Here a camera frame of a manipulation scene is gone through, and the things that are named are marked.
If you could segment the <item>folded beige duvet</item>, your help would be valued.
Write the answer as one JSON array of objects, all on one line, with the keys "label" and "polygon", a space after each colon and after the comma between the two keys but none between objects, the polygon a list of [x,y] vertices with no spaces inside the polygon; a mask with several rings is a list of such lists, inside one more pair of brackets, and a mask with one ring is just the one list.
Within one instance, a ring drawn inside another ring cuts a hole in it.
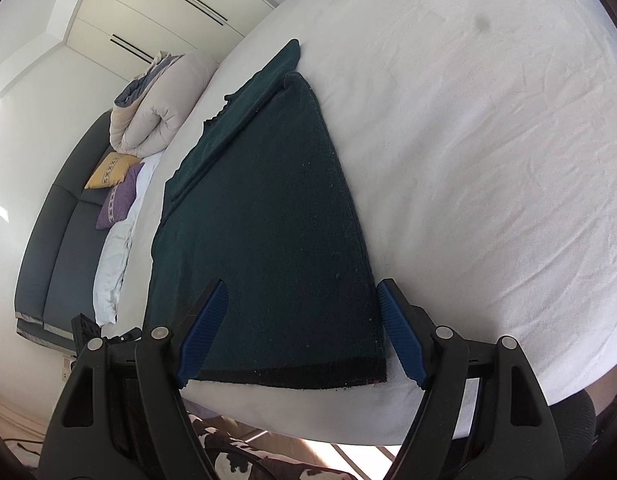
[{"label": "folded beige duvet", "polygon": [[160,52],[113,102],[109,130],[113,150],[139,158],[166,150],[217,67],[200,50]]}]

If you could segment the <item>purple cushion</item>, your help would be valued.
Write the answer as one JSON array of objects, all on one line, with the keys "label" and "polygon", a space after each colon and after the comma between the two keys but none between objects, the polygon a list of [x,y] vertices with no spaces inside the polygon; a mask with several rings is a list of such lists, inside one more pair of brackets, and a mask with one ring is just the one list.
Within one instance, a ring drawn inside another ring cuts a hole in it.
[{"label": "purple cushion", "polygon": [[137,177],[143,166],[142,162],[134,165],[127,171],[124,180],[111,188],[98,214],[97,230],[110,229],[115,223],[126,219],[130,207],[136,200]]}]

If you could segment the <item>dark grey headboard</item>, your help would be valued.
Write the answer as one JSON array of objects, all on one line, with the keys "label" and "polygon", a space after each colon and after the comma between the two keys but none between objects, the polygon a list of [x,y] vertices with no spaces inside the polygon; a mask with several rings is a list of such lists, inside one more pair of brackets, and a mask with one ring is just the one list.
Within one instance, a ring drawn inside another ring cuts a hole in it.
[{"label": "dark grey headboard", "polygon": [[92,285],[107,233],[96,221],[108,192],[87,188],[112,152],[104,112],[73,148],[52,182],[24,252],[14,314],[23,338],[65,354],[75,352],[71,321],[94,318]]}]

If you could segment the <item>yellow cushion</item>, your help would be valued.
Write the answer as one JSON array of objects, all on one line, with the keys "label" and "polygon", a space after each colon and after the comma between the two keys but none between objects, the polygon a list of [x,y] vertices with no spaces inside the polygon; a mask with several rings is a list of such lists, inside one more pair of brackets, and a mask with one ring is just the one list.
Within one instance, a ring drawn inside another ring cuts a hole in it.
[{"label": "yellow cushion", "polygon": [[87,181],[86,190],[97,188],[113,188],[122,183],[130,168],[141,162],[141,159],[133,155],[111,152],[104,157],[101,164]]}]

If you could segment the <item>white wardrobe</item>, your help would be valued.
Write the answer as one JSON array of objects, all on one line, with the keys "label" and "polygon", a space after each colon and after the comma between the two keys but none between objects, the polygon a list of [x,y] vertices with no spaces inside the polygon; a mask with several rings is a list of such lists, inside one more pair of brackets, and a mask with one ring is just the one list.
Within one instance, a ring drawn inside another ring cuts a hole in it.
[{"label": "white wardrobe", "polygon": [[66,44],[126,80],[160,52],[222,62],[284,0],[77,0]]}]

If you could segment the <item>white pillow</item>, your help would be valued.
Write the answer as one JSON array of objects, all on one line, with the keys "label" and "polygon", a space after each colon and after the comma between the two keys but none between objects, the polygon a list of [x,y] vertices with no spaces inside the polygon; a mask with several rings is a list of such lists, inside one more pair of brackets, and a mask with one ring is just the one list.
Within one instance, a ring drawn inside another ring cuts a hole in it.
[{"label": "white pillow", "polygon": [[156,153],[141,160],[144,164],[137,177],[137,196],[125,220],[115,223],[107,231],[92,285],[92,307],[99,326],[114,324],[118,318],[122,285],[126,271],[136,222],[142,203],[148,191],[154,171],[159,165],[162,153]]}]

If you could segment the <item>dark green knit sweater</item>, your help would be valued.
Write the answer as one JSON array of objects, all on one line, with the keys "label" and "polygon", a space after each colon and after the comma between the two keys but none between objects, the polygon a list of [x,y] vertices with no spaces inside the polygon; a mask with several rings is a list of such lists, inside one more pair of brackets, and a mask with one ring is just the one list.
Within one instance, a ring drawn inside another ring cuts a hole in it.
[{"label": "dark green knit sweater", "polygon": [[386,378],[363,230],[289,41],[205,122],[165,184],[145,324],[176,330],[212,280],[228,309],[197,380],[288,389]]}]

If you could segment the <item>white bed sheet mattress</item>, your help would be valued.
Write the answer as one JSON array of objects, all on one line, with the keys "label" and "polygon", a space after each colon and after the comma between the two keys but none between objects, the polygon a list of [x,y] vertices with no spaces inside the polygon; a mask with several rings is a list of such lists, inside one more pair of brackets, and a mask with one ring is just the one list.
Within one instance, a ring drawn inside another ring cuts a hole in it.
[{"label": "white bed sheet mattress", "polygon": [[144,319],[165,182],[289,40],[376,278],[517,338],[550,403],[617,365],[617,28],[600,0],[286,0],[214,74],[145,195],[118,318]]}]

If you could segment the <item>cow pattern rug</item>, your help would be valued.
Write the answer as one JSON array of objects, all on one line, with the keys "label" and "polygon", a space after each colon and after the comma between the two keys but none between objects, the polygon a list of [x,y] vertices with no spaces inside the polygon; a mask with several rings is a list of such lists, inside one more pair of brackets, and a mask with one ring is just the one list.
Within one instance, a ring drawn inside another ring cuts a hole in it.
[{"label": "cow pattern rug", "polygon": [[188,414],[194,433],[220,479],[345,480],[346,471],[299,462],[294,458],[253,448],[246,441]]}]

